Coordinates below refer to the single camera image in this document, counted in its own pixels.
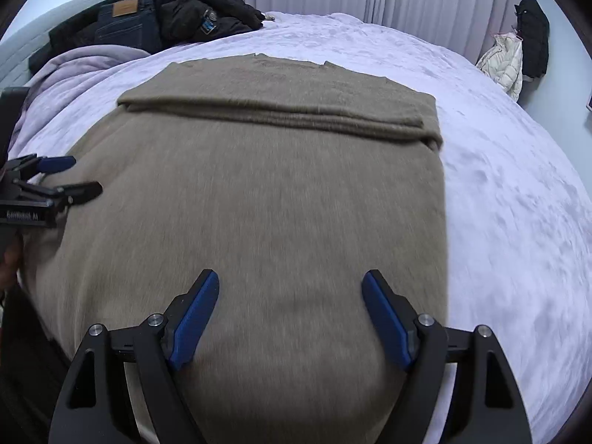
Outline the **person left hand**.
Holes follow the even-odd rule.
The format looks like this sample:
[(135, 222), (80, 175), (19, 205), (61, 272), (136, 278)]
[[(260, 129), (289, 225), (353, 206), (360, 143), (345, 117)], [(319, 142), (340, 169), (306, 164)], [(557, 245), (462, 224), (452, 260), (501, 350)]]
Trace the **person left hand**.
[(22, 245), (20, 239), (14, 239), (7, 246), (0, 265), (0, 290), (7, 291), (17, 283), (17, 273), (20, 265)]

